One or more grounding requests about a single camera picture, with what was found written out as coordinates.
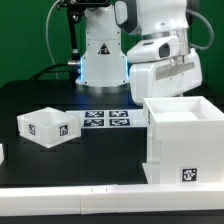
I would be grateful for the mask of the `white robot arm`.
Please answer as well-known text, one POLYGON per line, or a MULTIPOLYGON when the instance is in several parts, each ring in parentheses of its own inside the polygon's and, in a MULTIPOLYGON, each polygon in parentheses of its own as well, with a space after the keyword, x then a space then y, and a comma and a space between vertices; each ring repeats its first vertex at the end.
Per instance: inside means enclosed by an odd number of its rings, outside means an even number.
POLYGON ((199 0, 117 0, 89 9, 77 84, 95 93, 128 88, 135 104, 181 95, 202 83, 188 41, 199 0))

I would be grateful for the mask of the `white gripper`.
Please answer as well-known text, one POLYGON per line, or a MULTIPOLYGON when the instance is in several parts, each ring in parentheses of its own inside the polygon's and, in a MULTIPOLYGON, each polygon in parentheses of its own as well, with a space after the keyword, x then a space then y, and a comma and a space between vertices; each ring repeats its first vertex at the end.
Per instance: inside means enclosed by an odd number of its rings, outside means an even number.
POLYGON ((166 59, 131 66, 130 90, 137 105, 142 105, 144 98, 177 96, 201 85, 201 64, 194 48, 174 62, 166 59))

